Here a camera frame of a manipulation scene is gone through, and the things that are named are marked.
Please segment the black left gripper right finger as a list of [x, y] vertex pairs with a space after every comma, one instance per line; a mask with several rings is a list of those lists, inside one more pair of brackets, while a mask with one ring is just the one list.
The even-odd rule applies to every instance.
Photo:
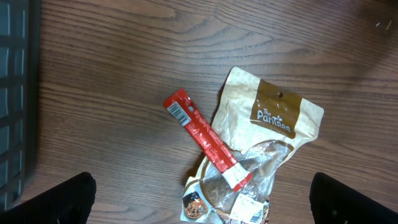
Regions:
[[314, 175], [309, 199], [315, 224], [397, 224], [397, 212], [322, 172]]

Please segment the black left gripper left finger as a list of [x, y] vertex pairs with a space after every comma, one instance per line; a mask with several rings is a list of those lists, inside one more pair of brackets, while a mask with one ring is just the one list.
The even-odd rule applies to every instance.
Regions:
[[1, 224], [86, 224], [95, 194], [95, 179], [82, 172], [2, 213]]

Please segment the beige brown snack pouch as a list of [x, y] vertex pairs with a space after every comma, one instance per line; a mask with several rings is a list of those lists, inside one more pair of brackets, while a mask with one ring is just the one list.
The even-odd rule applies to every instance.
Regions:
[[323, 114], [300, 95], [232, 68], [211, 126], [252, 179], [235, 192], [204, 158], [185, 184], [181, 221], [268, 223], [276, 170], [316, 140]]

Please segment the red stick sachet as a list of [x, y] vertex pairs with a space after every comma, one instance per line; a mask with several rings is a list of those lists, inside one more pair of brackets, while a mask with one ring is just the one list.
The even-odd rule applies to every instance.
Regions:
[[200, 146], [233, 191], [249, 183], [252, 174], [233, 156], [183, 88], [170, 95], [163, 106]]

